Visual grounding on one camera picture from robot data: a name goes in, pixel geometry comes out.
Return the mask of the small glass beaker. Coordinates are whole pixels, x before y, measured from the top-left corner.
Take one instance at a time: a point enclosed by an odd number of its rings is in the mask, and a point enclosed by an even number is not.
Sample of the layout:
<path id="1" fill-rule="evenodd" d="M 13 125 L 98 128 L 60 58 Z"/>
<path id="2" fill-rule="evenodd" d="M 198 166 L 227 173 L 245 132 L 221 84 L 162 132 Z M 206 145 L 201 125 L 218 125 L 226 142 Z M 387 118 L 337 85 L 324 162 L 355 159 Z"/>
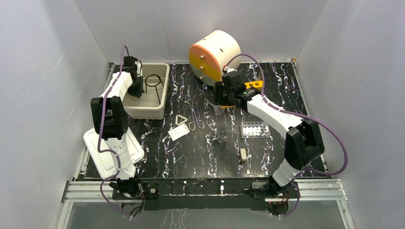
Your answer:
<path id="1" fill-rule="evenodd" d="M 219 127 L 216 133 L 216 139 L 220 144 L 226 143 L 228 140 L 229 131 L 226 127 Z"/>

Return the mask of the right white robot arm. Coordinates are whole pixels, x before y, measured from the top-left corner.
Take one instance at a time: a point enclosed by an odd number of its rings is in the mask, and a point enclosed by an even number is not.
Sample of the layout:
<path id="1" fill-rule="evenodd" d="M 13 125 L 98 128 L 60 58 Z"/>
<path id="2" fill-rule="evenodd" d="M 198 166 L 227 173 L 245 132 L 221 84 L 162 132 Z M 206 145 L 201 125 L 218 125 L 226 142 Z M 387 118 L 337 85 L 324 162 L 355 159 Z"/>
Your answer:
<path id="1" fill-rule="evenodd" d="M 288 191 L 290 182 L 313 160 L 324 153 L 325 147 L 319 124 L 286 110 L 271 102 L 254 86 L 248 87 L 239 72 L 225 73 L 214 85 L 215 105 L 236 106 L 254 115 L 284 137 L 284 159 L 269 177 L 264 190 L 276 198 Z"/>

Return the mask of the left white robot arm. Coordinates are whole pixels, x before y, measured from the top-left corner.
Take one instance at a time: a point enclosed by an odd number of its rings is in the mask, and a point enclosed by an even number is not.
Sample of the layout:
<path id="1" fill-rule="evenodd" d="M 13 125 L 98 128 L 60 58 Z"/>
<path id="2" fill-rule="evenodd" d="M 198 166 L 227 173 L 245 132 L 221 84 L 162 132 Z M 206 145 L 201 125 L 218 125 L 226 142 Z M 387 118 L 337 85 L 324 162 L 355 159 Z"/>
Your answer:
<path id="1" fill-rule="evenodd" d="M 84 134 L 84 141 L 103 179 L 115 178 L 110 186 L 138 198 L 143 186 L 137 181 L 135 164 L 145 156 L 144 150 L 129 127 L 124 109 L 125 95 L 141 94 L 142 64 L 124 56 L 107 89 L 90 102 L 94 127 Z"/>

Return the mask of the glass test tube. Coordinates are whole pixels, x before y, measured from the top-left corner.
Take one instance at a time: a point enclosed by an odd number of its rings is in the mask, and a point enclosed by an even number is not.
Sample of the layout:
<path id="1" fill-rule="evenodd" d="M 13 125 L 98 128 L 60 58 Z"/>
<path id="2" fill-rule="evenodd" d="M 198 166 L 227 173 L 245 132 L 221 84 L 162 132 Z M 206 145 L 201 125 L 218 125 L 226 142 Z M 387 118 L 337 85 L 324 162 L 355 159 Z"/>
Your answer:
<path id="1" fill-rule="evenodd" d="M 260 76 L 259 76 L 259 78 L 260 78 L 260 80 L 261 80 L 263 83 L 265 82 L 265 79 L 264 79 L 264 71 L 263 71 L 263 70 L 260 71 Z"/>

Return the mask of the black ring clamp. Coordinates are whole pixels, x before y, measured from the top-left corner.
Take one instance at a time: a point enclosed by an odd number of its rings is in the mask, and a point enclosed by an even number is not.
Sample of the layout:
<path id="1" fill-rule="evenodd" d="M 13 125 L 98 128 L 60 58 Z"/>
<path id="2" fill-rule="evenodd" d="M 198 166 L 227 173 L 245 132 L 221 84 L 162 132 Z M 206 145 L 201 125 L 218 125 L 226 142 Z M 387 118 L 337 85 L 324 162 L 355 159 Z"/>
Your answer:
<path id="1" fill-rule="evenodd" d="M 145 95 L 148 102 L 159 106 L 163 99 L 163 79 L 158 74 L 150 74 L 145 78 Z"/>

